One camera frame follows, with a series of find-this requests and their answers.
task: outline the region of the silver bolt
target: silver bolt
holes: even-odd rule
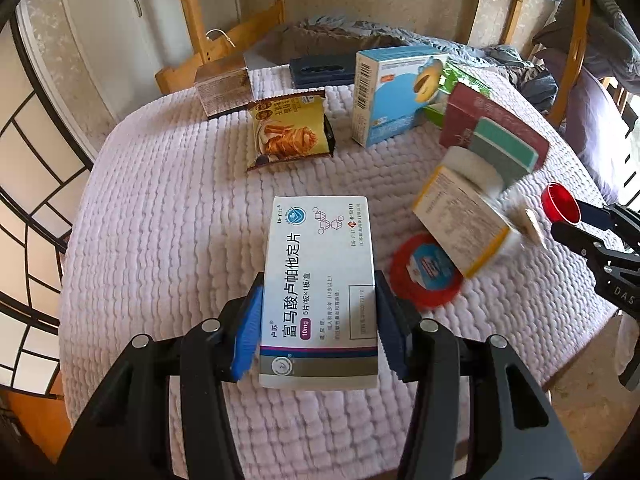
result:
[[[501,335],[492,335],[489,338],[489,343],[496,348],[507,348],[507,340]]]
[[[438,324],[433,319],[423,319],[420,322],[420,328],[433,334],[438,331]]]
[[[133,348],[144,348],[148,344],[149,344],[149,336],[145,334],[138,334],[131,341],[131,345],[133,346]]]
[[[204,332],[217,332],[220,330],[220,322],[217,319],[206,319],[202,322],[201,328]]]

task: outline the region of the bedspread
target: bedspread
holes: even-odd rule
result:
[[[614,307],[595,295],[583,259],[551,240],[539,196],[557,180],[582,200],[603,201],[574,152],[530,104],[500,76],[470,72],[551,142],[545,167],[501,197],[503,203],[524,197],[547,232],[548,248],[527,246],[508,264],[485,267],[433,316],[467,338],[503,334],[543,382],[587,344]],[[293,92],[288,67],[254,71],[251,79],[258,97]],[[148,104],[114,129],[84,192],[66,258],[60,344],[72,421],[132,336],[183,335],[247,293],[264,269],[274,196],[367,196],[375,265],[388,271],[394,251],[423,229],[410,207],[444,151],[430,123],[368,149],[357,145],[352,91],[326,89],[337,139],[333,158],[250,173],[247,112],[207,121],[194,89]],[[618,247],[611,234],[606,239]],[[379,376],[371,390],[265,390],[254,366],[238,384],[226,384],[245,476],[355,480],[395,468],[415,385],[398,381],[383,356]],[[172,380],[174,470],[186,476],[179,407]]]

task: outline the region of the yellow snack bag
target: yellow snack bag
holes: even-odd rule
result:
[[[324,116],[324,90],[270,97],[249,104],[255,158],[249,170],[272,162],[332,155],[331,124]]]

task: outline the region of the barcode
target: barcode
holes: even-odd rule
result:
[[[367,109],[367,95],[371,82],[371,69],[364,63],[360,65],[360,79],[358,80],[357,104],[363,110]]]

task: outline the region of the white cord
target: white cord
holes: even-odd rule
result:
[[[235,48],[235,47],[236,47],[236,46],[235,46],[235,44],[234,44],[234,42],[233,42],[233,41],[231,41],[231,38],[230,38],[230,37],[228,37],[228,35],[226,34],[226,32],[225,32],[224,30],[220,30],[219,28],[212,28],[209,32],[207,32],[207,33],[205,34],[205,36],[208,38],[208,37],[209,37],[209,34],[211,34],[212,32],[221,32],[221,33],[222,33],[222,35],[226,38],[226,40],[227,40],[229,43],[231,43],[231,46],[232,46],[233,48]]]

